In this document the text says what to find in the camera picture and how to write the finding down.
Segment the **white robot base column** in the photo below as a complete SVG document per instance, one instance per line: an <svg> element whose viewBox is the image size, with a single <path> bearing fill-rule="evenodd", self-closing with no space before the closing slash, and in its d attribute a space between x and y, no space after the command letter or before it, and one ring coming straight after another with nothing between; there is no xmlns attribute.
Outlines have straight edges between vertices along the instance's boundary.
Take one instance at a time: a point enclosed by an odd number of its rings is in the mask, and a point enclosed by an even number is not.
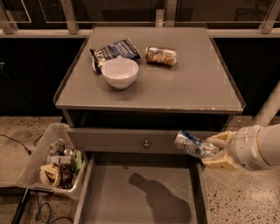
<svg viewBox="0 0 280 224"><path fill-rule="evenodd" d="M262 105L262 108L255 116L255 123L261 126L267 126L280 110L280 81L276 84L269 95L266 102Z"/></svg>

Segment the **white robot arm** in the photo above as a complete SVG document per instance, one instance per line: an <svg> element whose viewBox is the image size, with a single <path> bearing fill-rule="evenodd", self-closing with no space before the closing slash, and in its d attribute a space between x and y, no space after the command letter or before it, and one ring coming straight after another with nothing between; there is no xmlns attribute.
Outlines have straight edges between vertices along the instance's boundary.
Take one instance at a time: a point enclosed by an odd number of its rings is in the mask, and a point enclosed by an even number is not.
<svg viewBox="0 0 280 224"><path fill-rule="evenodd" d="M225 131L206 141L222 148L217 154L202 159L202 163L209 168L243 168L254 172L280 165L280 124Z"/></svg>

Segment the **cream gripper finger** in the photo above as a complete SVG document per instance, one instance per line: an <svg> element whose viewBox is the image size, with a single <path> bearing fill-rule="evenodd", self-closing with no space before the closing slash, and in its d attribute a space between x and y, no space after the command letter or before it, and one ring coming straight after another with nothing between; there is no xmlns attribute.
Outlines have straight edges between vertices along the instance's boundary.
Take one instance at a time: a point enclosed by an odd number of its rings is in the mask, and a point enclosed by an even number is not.
<svg viewBox="0 0 280 224"><path fill-rule="evenodd" d="M234 170L238 167L233 158L226 152L221 151L211 157L202 159L202 163L212 169Z"/></svg>
<svg viewBox="0 0 280 224"><path fill-rule="evenodd" d="M232 131L221 132L217 135L210 136L206 141L219 148L226 149L229 146L229 142L233 137Z"/></svg>

